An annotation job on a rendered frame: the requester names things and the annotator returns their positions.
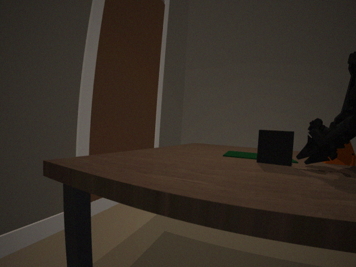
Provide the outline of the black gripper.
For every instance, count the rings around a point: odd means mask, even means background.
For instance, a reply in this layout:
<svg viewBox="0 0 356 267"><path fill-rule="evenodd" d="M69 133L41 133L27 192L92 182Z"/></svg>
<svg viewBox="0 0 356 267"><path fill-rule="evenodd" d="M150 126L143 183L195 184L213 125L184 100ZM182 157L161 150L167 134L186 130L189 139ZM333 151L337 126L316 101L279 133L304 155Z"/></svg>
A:
<svg viewBox="0 0 356 267"><path fill-rule="evenodd" d="M304 163L312 164L316 162L330 161L337 158L337 149L344 144L349 144L352 137L340 125L332 125L332 130L324 136L318 128L314 128L308 132L308 142L300 153L296 156L297 159L309 157ZM329 158L328 158L329 157Z"/></svg>

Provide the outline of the green circuit board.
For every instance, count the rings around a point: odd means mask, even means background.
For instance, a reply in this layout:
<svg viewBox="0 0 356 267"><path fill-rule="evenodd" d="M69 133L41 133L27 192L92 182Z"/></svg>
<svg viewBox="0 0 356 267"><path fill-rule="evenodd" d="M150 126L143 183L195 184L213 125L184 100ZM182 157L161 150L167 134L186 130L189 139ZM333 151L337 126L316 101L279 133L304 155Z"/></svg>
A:
<svg viewBox="0 0 356 267"><path fill-rule="evenodd" d="M249 153L249 152L227 151L223 156L257 160L257 153ZM292 162L298 164L298 162L293 159Z"/></svg>

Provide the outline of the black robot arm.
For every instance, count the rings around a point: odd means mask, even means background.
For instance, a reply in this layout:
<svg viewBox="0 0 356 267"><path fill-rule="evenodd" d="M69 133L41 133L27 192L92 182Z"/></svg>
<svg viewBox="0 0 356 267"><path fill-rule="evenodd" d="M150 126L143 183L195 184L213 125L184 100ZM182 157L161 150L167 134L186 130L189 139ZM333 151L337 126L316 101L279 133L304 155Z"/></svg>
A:
<svg viewBox="0 0 356 267"><path fill-rule="evenodd" d="M348 70L351 75L347 94L344 99L341 113L330 123L329 128L323 125L321 119L316 118L310 122L308 130L318 128L324 136L332 130L332 125L340 124L352 138L356 137L356 51L348 59Z"/></svg>

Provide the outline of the black square panel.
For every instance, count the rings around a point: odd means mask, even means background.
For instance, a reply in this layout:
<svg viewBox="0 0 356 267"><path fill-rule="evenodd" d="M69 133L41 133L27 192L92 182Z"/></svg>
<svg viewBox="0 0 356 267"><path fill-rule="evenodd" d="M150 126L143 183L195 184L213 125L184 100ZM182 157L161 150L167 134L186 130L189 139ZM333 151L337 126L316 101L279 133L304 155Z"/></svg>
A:
<svg viewBox="0 0 356 267"><path fill-rule="evenodd" d="M291 166L294 131L259 130L257 163Z"/></svg>

